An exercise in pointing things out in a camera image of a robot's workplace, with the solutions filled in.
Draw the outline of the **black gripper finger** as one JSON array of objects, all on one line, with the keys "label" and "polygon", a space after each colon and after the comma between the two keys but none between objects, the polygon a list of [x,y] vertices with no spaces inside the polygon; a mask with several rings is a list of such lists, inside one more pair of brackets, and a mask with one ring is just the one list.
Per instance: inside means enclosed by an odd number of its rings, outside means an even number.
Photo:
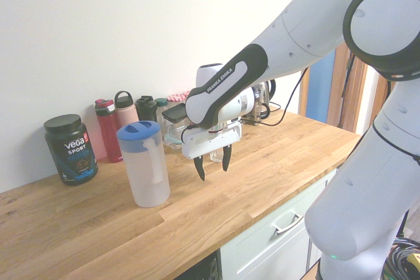
[{"label": "black gripper finger", "polygon": [[231,144],[223,147],[222,169],[225,172],[228,170],[228,166],[230,164],[231,154],[232,154],[232,145]]},{"label": "black gripper finger", "polygon": [[201,178],[202,181],[205,180],[205,171],[203,168],[203,157],[202,156],[198,156],[194,158],[194,166],[199,174],[199,177]]}]

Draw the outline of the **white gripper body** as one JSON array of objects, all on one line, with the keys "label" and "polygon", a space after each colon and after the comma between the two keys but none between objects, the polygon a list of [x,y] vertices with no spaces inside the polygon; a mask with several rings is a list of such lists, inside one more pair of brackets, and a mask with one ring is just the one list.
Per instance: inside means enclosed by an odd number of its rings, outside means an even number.
[{"label": "white gripper body", "polygon": [[212,133],[199,127],[188,127],[182,135],[182,154],[188,159],[210,153],[238,142],[242,137],[239,121],[228,124],[221,131]]}]

